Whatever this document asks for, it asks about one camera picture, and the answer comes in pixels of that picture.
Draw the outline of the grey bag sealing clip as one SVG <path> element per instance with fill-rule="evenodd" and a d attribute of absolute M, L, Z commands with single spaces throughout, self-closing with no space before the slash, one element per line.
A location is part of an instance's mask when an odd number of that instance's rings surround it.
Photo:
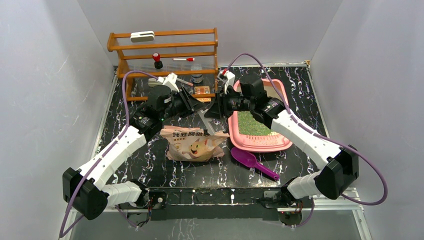
<path fill-rule="evenodd" d="M 207 111 L 206 111 L 206 110 L 203 110 L 203 109 L 200 109 L 200 110 L 198 110 L 198 111 L 197 111 L 197 113 L 198 113 L 198 115 L 200 116 L 200 118 L 201 118 L 201 120 L 202 120 L 203 124 L 204 124 L 204 125 L 205 125 L 205 127 L 206 127 L 207 133 L 208 133 L 210 136 L 213 136 L 213 135 L 215 135 L 215 134 L 216 134 L 216 132 L 215 132 L 215 130 L 214 130 L 214 128 L 213 128 L 213 126 L 212 126 L 212 124 L 211 124 L 212 119 L 211 119 L 211 118 L 207 118 L 207 117 L 205 117 L 205 113 L 206 113 L 206 112 L 207 112 Z"/>

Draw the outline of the pink cat litter box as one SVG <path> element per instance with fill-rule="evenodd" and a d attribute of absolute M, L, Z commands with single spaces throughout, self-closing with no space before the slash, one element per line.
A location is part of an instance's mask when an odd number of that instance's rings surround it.
<path fill-rule="evenodd" d="M 248 152 L 279 152 L 293 144 L 285 136 L 257 122 L 249 111 L 234 111 L 228 119 L 228 130 L 232 144 Z"/>

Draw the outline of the cat litter bag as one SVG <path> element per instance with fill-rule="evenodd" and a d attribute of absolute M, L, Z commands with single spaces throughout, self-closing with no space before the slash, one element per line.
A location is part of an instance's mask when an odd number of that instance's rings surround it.
<path fill-rule="evenodd" d="M 166 125 L 160 136 L 169 143 L 166 156 L 169 160 L 180 162 L 207 162 L 222 157 L 221 144 L 230 137 L 223 131 L 209 135 L 200 127 L 188 128 Z"/>

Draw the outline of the orange wooden shelf rack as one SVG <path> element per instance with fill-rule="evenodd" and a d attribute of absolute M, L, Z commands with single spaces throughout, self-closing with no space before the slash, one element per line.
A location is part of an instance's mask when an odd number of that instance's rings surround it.
<path fill-rule="evenodd" d="M 203 85 L 210 87 L 210 94 L 196 95 L 198 98 L 211 98 L 218 89 L 218 30 L 217 28 L 154 31 L 155 39 L 146 42 L 131 42 L 131 33 L 110 33 L 106 49 L 116 52 L 118 65 L 116 75 L 122 79 L 132 72 L 125 83 L 125 93 L 129 101 L 145 101 L 146 95 L 135 95 L 134 80 L 151 74 L 165 77 L 175 73 L 191 80 L 192 74 L 203 74 Z M 155 69 L 153 53 L 160 54 L 162 69 Z M 173 58 L 195 58 L 195 61 L 173 61 Z M 192 65 L 201 65 L 203 70 L 192 71 Z"/>

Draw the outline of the purple litter scoop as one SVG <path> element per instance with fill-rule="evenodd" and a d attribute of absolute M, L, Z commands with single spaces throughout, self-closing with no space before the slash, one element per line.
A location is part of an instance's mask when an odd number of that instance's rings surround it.
<path fill-rule="evenodd" d="M 253 153 L 239 149 L 237 147 L 233 147 L 230 152 L 232 157 L 245 167 L 259 170 L 261 173 L 265 174 L 267 177 L 274 181 L 278 181 L 280 179 L 279 174 L 259 163 Z"/>

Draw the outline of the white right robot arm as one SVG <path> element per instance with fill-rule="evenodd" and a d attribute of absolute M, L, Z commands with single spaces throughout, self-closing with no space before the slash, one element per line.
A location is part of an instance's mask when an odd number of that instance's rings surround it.
<path fill-rule="evenodd" d="M 318 167 L 317 172 L 294 177 L 281 187 L 279 197 L 286 206 L 295 207 L 302 198 L 314 195 L 335 200 L 358 178 L 358 155 L 351 148 L 316 136 L 283 100 L 268 96 L 261 78 L 256 75 L 241 77 L 241 91 L 233 89 L 235 76 L 231 72 L 218 74 L 218 79 L 223 85 L 204 114 L 206 118 L 225 119 L 235 111 L 248 111 L 257 122 L 289 139 Z"/>

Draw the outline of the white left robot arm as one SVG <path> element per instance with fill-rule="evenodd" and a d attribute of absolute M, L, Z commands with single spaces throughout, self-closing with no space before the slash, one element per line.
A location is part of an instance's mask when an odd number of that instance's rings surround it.
<path fill-rule="evenodd" d="M 145 184 L 137 180 L 108 184 L 109 178 L 161 131 L 165 120 L 184 118 L 205 108 L 184 88 L 173 91 L 165 85 L 155 86 L 115 139 L 78 169 L 70 167 L 63 173 L 64 200 L 88 220 L 115 205 L 132 203 L 137 208 L 146 207 L 150 190 Z"/>

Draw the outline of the orange snack packet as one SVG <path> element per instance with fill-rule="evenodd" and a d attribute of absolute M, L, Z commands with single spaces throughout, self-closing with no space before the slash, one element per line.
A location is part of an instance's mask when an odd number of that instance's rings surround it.
<path fill-rule="evenodd" d="M 194 94 L 195 95 L 205 95 L 205 94 L 210 94 L 211 90 L 209 86 L 195 86 L 194 87 Z M 198 101 L 203 102 L 203 103 L 209 103 L 211 102 L 212 98 L 211 97 L 195 97 Z"/>

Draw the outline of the white pen on shelf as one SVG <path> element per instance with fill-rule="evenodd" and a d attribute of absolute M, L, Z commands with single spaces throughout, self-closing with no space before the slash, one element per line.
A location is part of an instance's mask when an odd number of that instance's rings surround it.
<path fill-rule="evenodd" d="M 185 81 L 185 80 L 180 79 L 180 78 L 178 78 L 177 81 L 180 82 L 180 83 L 182 83 L 182 84 L 184 84 L 184 85 L 190 86 L 190 87 L 193 87 L 194 86 L 193 83 L 188 82 L 188 81 Z"/>

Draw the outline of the small glass jar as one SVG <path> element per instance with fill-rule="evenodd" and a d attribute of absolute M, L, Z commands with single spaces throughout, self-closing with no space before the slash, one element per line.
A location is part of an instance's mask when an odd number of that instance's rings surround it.
<path fill-rule="evenodd" d="M 194 64 L 190 68 L 191 71 L 202 71 L 203 67 L 198 64 Z M 191 75 L 191 82 L 194 84 L 200 84 L 203 82 L 203 74 L 202 73 L 195 73 Z"/>

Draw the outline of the red white marker pen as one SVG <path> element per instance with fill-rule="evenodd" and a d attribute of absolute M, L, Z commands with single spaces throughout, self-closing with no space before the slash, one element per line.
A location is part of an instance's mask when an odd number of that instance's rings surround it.
<path fill-rule="evenodd" d="M 185 61 L 185 62 L 194 62 L 195 58 L 194 57 L 186 57 L 186 58 L 173 58 L 173 61 Z"/>

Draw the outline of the grey stapler lower shelf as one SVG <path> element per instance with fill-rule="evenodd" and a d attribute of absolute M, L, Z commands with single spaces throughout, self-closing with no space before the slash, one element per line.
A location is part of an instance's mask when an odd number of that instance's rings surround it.
<path fill-rule="evenodd" d="M 155 78 L 149 78 L 148 79 L 148 86 L 150 87 L 150 88 L 153 88 L 153 87 L 155 87 L 155 86 L 157 86 L 157 85 L 160 85 L 161 83 L 160 82 L 158 82 L 158 80 L 157 79 L 155 79 Z"/>

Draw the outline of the red black stamp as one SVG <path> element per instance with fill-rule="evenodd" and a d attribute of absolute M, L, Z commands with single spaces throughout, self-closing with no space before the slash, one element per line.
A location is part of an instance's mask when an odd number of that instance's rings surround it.
<path fill-rule="evenodd" d="M 152 54 L 152 59 L 154 60 L 154 67 L 157 70 L 163 68 L 163 62 L 161 61 L 161 55 L 158 52 Z"/>

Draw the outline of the white stapler on top shelf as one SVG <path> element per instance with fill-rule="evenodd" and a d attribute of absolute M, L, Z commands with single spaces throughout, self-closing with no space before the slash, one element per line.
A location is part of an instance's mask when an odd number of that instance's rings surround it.
<path fill-rule="evenodd" d="M 154 40 L 155 40 L 155 32 L 151 30 L 132 32 L 130 34 L 130 41 L 132 43 L 150 42 Z"/>

